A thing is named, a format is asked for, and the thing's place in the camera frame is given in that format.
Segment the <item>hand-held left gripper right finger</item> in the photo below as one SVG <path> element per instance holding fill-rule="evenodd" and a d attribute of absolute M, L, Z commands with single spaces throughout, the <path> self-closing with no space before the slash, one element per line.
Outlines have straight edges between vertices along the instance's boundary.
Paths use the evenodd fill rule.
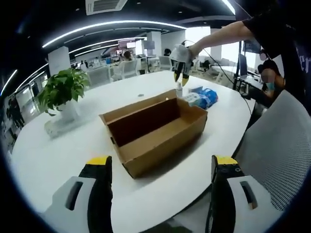
<path fill-rule="evenodd" d="M 272 224 L 270 194 L 232 157 L 211 159 L 207 233 L 264 233 Z"/>

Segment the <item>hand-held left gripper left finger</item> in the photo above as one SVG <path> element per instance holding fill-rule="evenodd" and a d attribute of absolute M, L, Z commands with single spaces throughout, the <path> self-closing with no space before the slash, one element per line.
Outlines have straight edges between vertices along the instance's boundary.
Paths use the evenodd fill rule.
<path fill-rule="evenodd" d="M 52 196 L 42 217 L 56 233 L 111 233 L 112 158 L 89 160 Z"/>

